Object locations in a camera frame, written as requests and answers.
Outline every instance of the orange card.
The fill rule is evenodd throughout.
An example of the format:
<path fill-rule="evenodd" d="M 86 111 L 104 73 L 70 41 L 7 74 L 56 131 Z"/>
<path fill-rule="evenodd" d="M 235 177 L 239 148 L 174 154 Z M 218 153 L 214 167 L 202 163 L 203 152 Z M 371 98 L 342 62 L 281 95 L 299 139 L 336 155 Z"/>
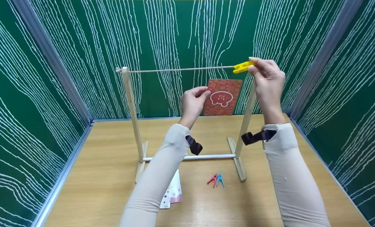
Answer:
<path fill-rule="evenodd" d="M 204 115 L 232 115 L 239 92 L 241 79 L 209 80 L 210 97 L 205 102 Z"/>

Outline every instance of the cartoon face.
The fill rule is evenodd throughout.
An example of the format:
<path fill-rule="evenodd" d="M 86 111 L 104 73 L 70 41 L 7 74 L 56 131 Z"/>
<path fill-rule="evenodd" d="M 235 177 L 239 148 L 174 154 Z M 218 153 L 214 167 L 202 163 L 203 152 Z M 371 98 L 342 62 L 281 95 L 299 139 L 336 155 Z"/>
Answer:
<path fill-rule="evenodd" d="M 234 97 L 227 91 L 217 91 L 212 93 L 210 100 L 212 105 L 220 105 L 222 107 L 228 106 L 228 103 L 232 101 Z"/>

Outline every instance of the beige arm sleeve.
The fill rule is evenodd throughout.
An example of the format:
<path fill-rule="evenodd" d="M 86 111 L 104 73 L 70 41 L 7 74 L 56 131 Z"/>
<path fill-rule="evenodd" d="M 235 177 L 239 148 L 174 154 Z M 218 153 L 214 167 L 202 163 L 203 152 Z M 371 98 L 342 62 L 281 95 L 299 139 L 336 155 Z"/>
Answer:
<path fill-rule="evenodd" d="M 265 125 L 263 129 L 277 131 L 263 143 L 263 149 L 284 226 L 330 226 L 318 186 L 301 156 L 291 124 Z"/>
<path fill-rule="evenodd" d="M 134 187 L 124 208 L 120 227 L 154 227 L 161 200 L 183 158 L 188 155 L 185 139 L 190 130 L 173 125 L 165 140 Z"/>

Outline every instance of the wooden base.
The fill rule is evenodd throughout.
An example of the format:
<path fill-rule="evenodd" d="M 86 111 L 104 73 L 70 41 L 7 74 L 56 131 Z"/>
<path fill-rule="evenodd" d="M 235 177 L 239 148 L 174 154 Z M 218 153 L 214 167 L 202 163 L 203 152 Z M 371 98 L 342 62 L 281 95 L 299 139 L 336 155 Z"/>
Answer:
<path fill-rule="evenodd" d="M 148 141 L 142 142 L 143 145 L 143 158 L 147 157 L 147 150 L 148 150 Z M 146 162 L 139 162 L 137 165 L 137 172 L 136 172 L 136 184 L 140 180 L 141 175 L 143 175 L 144 167 L 146 166 Z"/>
<path fill-rule="evenodd" d="M 228 137 L 227 141 L 228 141 L 228 145 L 229 145 L 229 149 L 231 150 L 231 153 L 235 154 L 236 144 L 235 144 L 234 139 L 231 137 Z M 241 158 L 234 158 L 234 163 L 238 171 L 239 179 L 241 180 L 241 182 L 245 182 L 246 172 L 245 172 L 244 165 L 242 165 Z"/>

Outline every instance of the clothespin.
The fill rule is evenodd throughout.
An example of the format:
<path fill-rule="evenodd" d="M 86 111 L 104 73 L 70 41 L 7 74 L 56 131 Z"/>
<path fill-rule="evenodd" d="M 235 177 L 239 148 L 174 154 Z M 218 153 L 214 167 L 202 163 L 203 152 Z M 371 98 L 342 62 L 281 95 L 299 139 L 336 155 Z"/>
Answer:
<path fill-rule="evenodd" d="M 207 182 L 207 184 L 210 184 L 210 182 L 214 182 L 213 188 L 215 187 L 215 184 L 217 183 L 218 174 L 214 174 L 210 180 Z"/>
<path fill-rule="evenodd" d="M 248 67 L 249 66 L 252 66 L 253 65 L 253 62 L 251 61 L 246 61 L 244 63 L 241 63 L 241 64 L 238 64 L 238 65 L 235 65 L 234 66 L 234 71 L 232 71 L 233 73 L 241 73 L 241 72 L 244 72 L 246 70 L 248 70 Z"/>
<path fill-rule="evenodd" d="M 222 181 L 222 175 L 220 173 L 218 174 L 218 177 L 217 177 L 217 187 L 218 187 L 219 182 L 221 182 L 222 187 L 224 187 L 224 181 Z"/>

